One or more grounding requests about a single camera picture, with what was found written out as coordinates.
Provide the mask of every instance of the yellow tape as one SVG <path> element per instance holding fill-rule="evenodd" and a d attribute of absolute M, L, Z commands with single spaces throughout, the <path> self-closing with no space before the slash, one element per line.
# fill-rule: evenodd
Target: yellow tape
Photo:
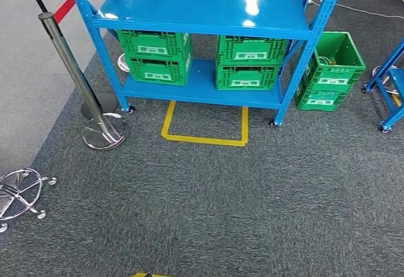
<path fill-rule="evenodd" d="M 147 275 L 146 273 L 136 273 L 132 277 L 144 277 Z M 169 276 L 162 276 L 162 275 L 152 275 L 153 277 L 169 277 Z"/>
<path fill-rule="evenodd" d="M 245 146 L 248 142 L 248 108 L 242 107 L 241 118 L 241 140 L 231 139 L 217 139 L 217 138 L 205 138 L 183 135 L 168 134 L 171 120 L 175 107 L 175 101 L 171 100 L 167 110 L 165 119 L 162 129 L 162 136 L 167 140 L 182 141 L 186 143 L 206 143 L 206 144 L 219 144 L 221 146 Z"/>
<path fill-rule="evenodd" d="M 401 107 L 401 101 L 399 100 L 399 97 L 396 94 L 392 94 L 393 100 L 396 103 L 396 105 Z"/>

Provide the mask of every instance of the gray carpet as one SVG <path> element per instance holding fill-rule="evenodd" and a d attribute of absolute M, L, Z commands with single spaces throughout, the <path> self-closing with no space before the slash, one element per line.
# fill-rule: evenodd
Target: gray carpet
<path fill-rule="evenodd" d="M 352 34 L 368 66 L 357 86 L 334 113 L 292 104 L 276 129 L 273 111 L 250 109 L 244 148 L 165 141 L 168 102 L 133 99 L 127 141 L 94 152 L 81 141 L 74 92 L 33 164 L 59 180 L 39 201 L 47 217 L 25 215 L 2 235 L 2 276 L 403 276 L 404 124 L 381 134 L 379 94 L 359 92 L 402 39 L 402 21 L 335 8 L 327 29 Z M 106 43 L 116 61 L 122 50 Z M 194 37 L 194 50 L 214 57 L 215 40 Z M 108 89 L 97 57 L 86 74 Z M 178 103 L 171 132 L 237 138 L 240 111 Z"/>

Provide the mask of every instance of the white cable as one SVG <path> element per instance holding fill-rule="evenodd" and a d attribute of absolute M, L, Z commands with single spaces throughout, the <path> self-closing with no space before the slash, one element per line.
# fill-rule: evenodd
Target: white cable
<path fill-rule="evenodd" d="M 314 1 L 310 1 L 310 0 L 309 0 L 309 4 L 314 4 L 314 5 L 318 6 L 318 7 L 320 6 L 319 4 L 317 4 L 317 3 L 315 3 Z M 360 10 L 360 9 L 355 9 L 355 8 L 352 8 L 352 7 L 344 6 L 343 4 L 335 4 L 335 6 L 342 7 L 342 8 L 347 8 L 347 9 L 350 9 L 350 10 L 353 10 L 353 11 L 356 11 L 356 12 L 362 12 L 362 13 L 365 13 L 365 14 L 369 14 L 369 15 L 376 15 L 376 16 L 381 16 L 381 17 L 386 17 L 386 18 L 401 18 L 401 19 L 404 20 L 404 16 L 399 16 L 399 15 L 383 15 L 383 14 L 368 12 L 368 11 L 364 11 L 364 10 Z"/>
<path fill-rule="evenodd" d="M 319 56 L 318 57 L 319 59 L 322 59 L 323 61 L 325 61 L 326 64 L 329 64 L 331 65 L 331 60 L 328 57 L 325 57 L 325 56 Z"/>

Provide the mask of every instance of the green plastic crate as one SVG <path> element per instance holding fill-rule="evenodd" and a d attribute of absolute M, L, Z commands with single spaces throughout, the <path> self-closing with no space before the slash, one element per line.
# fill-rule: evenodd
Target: green plastic crate
<path fill-rule="evenodd" d="M 217 59 L 223 65 L 279 65 L 287 44 L 283 39 L 219 36 Z"/>
<path fill-rule="evenodd" d="M 320 57 L 334 57 L 337 65 L 327 64 Z M 309 61 L 304 77 L 311 91 L 347 92 L 365 68 L 349 33 L 323 32 Z"/>
<path fill-rule="evenodd" d="M 216 63 L 217 90 L 272 90 L 279 66 L 221 66 Z"/>
<path fill-rule="evenodd" d="M 191 48 L 188 33 L 117 30 L 126 57 L 185 60 Z"/>
<path fill-rule="evenodd" d="M 134 81 L 185 86 L 192 65 L 192 51 L 186 61 L 131 58 L 128 63 Z"/>
<path fill-rule="evenodd" d="M 335 91 L 310 91 L 303 80 L 296 90 L 295 100 L 299 110 L 336 111 L 347 94 Z"/>

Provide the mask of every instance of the stanchion post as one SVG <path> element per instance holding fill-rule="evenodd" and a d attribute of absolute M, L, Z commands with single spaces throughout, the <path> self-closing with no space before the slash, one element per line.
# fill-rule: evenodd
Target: stanchion post
<path fill-rule="evenodd" d="M 84 130 L 85 142 L 95 150 L 109 150 L 125 140 L 128 133 L 126 123 L 119 114 L 102 113 L 100 103 L 77 64 L 54 15 L 44 12 L 39 18 L 93 116 Z"/>

